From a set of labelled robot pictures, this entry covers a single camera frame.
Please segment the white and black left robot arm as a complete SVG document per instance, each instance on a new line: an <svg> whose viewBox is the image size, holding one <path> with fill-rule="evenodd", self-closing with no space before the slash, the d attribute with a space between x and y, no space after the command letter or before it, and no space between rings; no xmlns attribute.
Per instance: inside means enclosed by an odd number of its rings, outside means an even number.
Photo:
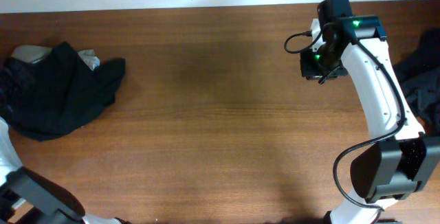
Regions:
<svg viewBox="0 0 440 224"><path fill-rule="evenodd" d="M9 126L1 120L1 222L9 224L25 202L32 205L17 222L27 224L127 224L85 212L68 190L26 168L10 141Z"/></svg>

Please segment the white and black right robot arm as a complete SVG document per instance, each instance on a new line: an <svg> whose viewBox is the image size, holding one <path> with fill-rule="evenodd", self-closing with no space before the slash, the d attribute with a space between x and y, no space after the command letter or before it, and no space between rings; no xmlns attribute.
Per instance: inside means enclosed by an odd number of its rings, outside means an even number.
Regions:
<svg viewBox="0 0 440 224"><path fill-rule="evenodd" d="M425 134L404 98L379 18L355 16L349 0L324 0L317 11L301 74L320 84L350 76L370 136L351 163L352 190L323 221L378 223L386 208L423 190L439 163L439 139Z"/></svg>

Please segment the black shorts with patterned waistband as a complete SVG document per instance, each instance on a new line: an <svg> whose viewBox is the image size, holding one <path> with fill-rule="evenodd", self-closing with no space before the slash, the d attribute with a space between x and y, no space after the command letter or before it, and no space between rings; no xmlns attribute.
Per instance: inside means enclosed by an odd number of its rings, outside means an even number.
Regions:
<svg viewBox="0 0 440 224"><path fill-rule="evenodd" d="M67 42L37 63L9 57L1 66L1 117L40 142L66 136L116 101L125 73L123 58L90 69Z"/></svg>

